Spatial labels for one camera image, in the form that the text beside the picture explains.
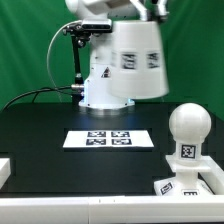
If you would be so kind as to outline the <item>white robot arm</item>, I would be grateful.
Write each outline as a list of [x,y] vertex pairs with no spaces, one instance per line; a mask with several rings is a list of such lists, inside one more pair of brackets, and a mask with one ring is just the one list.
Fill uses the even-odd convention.
[[90,72],[82,108],[120,110],[138,99],[168,93],[159,24],[167,0],[65,0],[78,21],[70,27],[76,45],[90,43]]

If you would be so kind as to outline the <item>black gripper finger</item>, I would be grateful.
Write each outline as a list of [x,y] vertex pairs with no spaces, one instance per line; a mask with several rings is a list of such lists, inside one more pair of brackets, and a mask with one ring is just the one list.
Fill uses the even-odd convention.
[[154,5],[155,15],[159,22],[165,22],[169,12],[167,11],[168,0],[151,0]]
[[130,0],[130,2],[138,11],[141,21],[150,20],[150,12],[145,7],[144,0]]

